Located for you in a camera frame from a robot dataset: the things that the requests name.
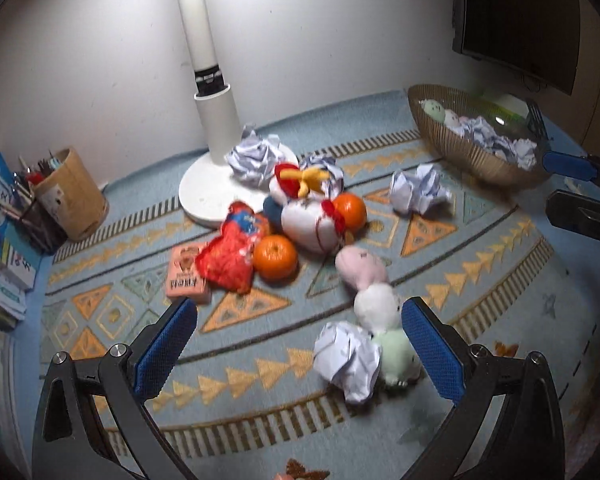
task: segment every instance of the tangerine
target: tangerine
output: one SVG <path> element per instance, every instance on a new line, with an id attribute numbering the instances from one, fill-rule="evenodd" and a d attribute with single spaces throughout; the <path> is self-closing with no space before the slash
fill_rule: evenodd
<path id="1" fill-rule="evenodd" d="M 333 205 L 344 217 L 344 223 L 352 233 L 357 233 L 366 225 L 366 205 L 359 196 L 341 193 L 333 199 Z"/>
<path id="2" fill-rule="evenodd" d="M 298 266 L 298 252 L 288 238 L 265 236 L 253 251 L 253 267 L 264 280 L 283 280 Z"/>

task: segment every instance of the white crumpled paper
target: white crumpled paper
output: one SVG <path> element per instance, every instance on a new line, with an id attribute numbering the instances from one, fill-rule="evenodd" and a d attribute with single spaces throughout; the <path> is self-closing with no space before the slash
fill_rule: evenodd
<path id="1" fill-rule="evenodd" d="M 347 402 L 365 402 L 380 371 L 380 347 L 359 326 L 327 323 L 315 341 L 314 370 L 339 387 Z"/>
<path id="2" fill-rule="evenodd" d="M 300 169 L 317 166 L 329 172 L 329 179 L 322 181 L 322 193 L 329 199 L 336 198 L 344 189 L 344 172 L 336 166 L 336 159 L 328 155 L 309 155 L 300 162 Z"/>
<path id="3" fill-rule="evenodd" d="M 530 171 L 536 165 L 536 143 L 529 139 L 511 140 L 500 136 L 484 117 L 460 119 L 460 126 L 449 128 L 453 133 L 478 144 L 493 155 Z"/>
<path id="4" fill-rule="evenodd" d="M 285 155 L 280 150 L 278 136 L 261 139 L 253 126 L 247 124 L 242 131 L 242 141 L 224 156 L 224 160 L 241 183 L 260 187 L 271 179 L 276 164 L 284 162 Z"/>
<path id="5" fill-rule="evenodd" d="M 391 177 L 389 200 L 398 213 L 415 211 L 424 215 L 429 208 L 441 202 L 451 202 L 453 194 L 440 186 L 440 172 L 433 164 L 421 164 L 416 174 L 396 171 Z"/>

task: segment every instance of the red plastic package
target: red plastic package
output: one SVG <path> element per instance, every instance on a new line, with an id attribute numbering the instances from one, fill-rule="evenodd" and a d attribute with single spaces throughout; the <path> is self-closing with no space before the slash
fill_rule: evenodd
<path id="1" fill-rule="evenodd" d="M 233 202 L 220 227 L 196 257 L 200 276 L 226 290 L 247 294 L 253 279 L 253 248 L 269 234 L 269 221 L 244 202 Z"/>

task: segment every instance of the black screen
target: black screen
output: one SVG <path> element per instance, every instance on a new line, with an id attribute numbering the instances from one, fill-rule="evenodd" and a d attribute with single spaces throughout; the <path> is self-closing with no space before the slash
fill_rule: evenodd
<path id="1" fill-rule="evenodd" d="M 579 0 L 458 3 L 464 3 L 460 52 L 505 63 L 571 94 L 580 49 Z"/>

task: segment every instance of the screw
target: screw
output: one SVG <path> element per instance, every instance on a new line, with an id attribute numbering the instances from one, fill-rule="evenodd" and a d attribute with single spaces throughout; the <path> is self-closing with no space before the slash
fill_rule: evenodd
<path id="1" fill-rule="evenodd" d="M 66 361 L 66 352 L 57 352 L 52 358 L 51 361 L 55 365 L 59 365 Z"/>
<path id="2" fill-rule="evenodd" d="M 126 345 L 122 343 L 115 344 L 109 349 L 109 353 L 113 355 L 113 357 L 120 357 L 121 355 L 124 355 L 125 352 Z"/>
<path id="3" fill-rule="evenodd" d="M 482 345 L 471 345 L 469 347 L 469 350 L 471 351 L 471 355 L 477 359 L 487 357 L 487 355 L 489 354 L 489 351 Z"/>
<path id="4" fill-rule="evenodd" d="M 544 356 L 540 352 L 531 352 L 529 357 L 531 357 L 531 360 L 537 365 L 544 363 Z"/>

